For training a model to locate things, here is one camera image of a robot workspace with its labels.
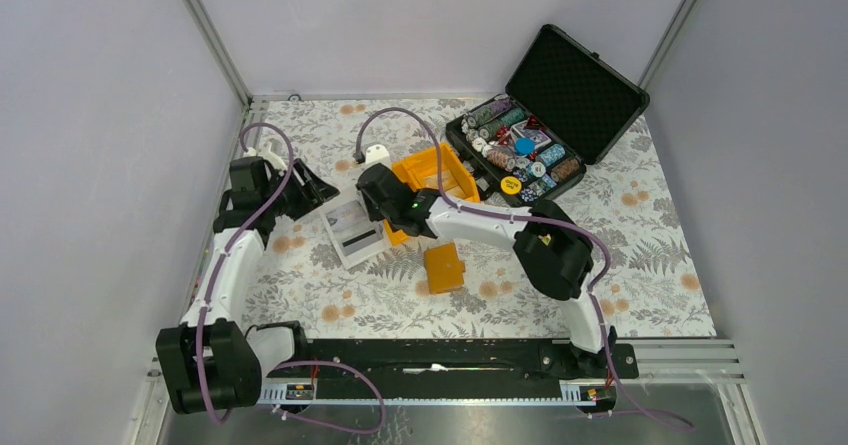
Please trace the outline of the yellow divided plastic bin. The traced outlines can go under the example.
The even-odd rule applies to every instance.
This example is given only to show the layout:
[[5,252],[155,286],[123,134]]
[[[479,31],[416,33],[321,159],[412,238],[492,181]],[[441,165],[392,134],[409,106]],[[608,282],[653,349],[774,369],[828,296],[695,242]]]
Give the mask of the yellow divided plastic bin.
[[437,189],[438,184],[456,198],[480,202],[477,183],[456,152],[447,142],[440,143],[441,171],[436,164],[435,147],[409,155],[391,165],[392,171],[414,191],[421,188]]

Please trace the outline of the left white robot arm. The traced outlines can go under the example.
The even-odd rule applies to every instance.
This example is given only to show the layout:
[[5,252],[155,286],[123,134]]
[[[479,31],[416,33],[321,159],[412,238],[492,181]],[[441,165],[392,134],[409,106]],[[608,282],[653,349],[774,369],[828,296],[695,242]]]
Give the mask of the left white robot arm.
[[245,325],[246,292],[277,219],[297,221],[339,191],[301,159],[286,170],[261,156],[239,158],[231,161],[229,178],[197,295],[179,324],[160,330],[155,342],[170,403],[182,415],[251,407],[275,367],[296,376],[310,362],[299,321]]

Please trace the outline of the orange card holder wallet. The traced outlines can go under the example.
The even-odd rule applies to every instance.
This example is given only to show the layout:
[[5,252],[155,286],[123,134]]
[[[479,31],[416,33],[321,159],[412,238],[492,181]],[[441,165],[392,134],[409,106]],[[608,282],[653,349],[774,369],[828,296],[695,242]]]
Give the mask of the orange card holder wallet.
[[453,293],[463,288],[466,268],[454,242],[426,250],[424,267],[431,294]]

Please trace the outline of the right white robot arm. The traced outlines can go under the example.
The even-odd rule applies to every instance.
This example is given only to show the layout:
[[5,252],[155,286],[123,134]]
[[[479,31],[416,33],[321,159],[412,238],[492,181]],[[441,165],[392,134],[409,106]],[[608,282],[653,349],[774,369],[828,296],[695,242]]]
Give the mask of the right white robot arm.
[[469,240],[513,252],[531,285],[562,303],[577,370],[597,377],[612,365],[610,330],[592,294],[611,265],[609,248],[556,203],[496,207],[440,189],[413,190],[383,164],[367,168],[356,188],[372,220],[410,237]]

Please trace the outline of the clear plastic card bin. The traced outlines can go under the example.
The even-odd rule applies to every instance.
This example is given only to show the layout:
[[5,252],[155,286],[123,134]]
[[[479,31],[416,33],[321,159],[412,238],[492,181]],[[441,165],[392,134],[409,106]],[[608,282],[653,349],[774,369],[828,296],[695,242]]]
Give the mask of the clear plastic card bin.
[[[391,248],[383,223],[369,218],[361,194],[355,187],[341,189],[337,197],[319,208],[319,212],[331,244],[345,269],[350,270]],[[341,249],[342,237],[363,228],[378,230],[382,235],[381,241],[356,253],[344,254]]]

